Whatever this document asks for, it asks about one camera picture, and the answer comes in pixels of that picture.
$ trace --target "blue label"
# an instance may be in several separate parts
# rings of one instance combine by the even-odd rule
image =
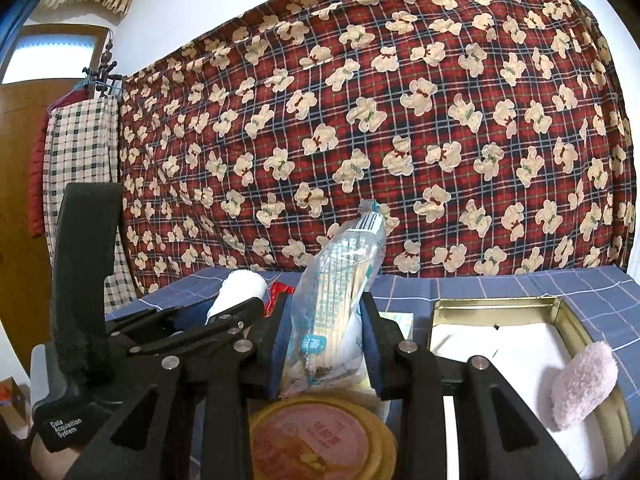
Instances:
[[[319,354],[326,348],[326,338],[323,335],[305,335],[300,341],[300,351],[304,354]]]

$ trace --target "barcode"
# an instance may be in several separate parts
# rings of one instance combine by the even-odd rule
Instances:
[[[369,213],[358,220],[350,231],[370,231],[377,232],[382,223],[382,215],[379,213]]]

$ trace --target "blue tablecloth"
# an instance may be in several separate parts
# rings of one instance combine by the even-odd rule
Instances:
[[[108,319],[150,306],[164,309],[206,301],[213,296],[228,269],[211,267],[133,301]],[[298,272],[264,272],[268,282],[296,285]],[[412,312],[414,339],[426,342],[434,302],[439,299],[519,298],[542,295],[564,297],[593,340],[614,349],[618,383],[628,405],[634,432],[640,429],[640,285],[617,267],[546,270],[519,276],[468,278],[402,278],[379,276],[371,289],[378,308]]]

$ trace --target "transparent plastic bag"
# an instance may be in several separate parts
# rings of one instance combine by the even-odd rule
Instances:
[[[360,211],[316,254],[293,293],[283,397],[349,387],[366,375],[360,297],[380,270],[386,235],[375,200],[363,200]]]

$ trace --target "frosted window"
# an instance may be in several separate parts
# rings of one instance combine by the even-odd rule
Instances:
[[[77,34],[34,34],[18,40],[2,82],[83,78],[94,54],[95,38]]]

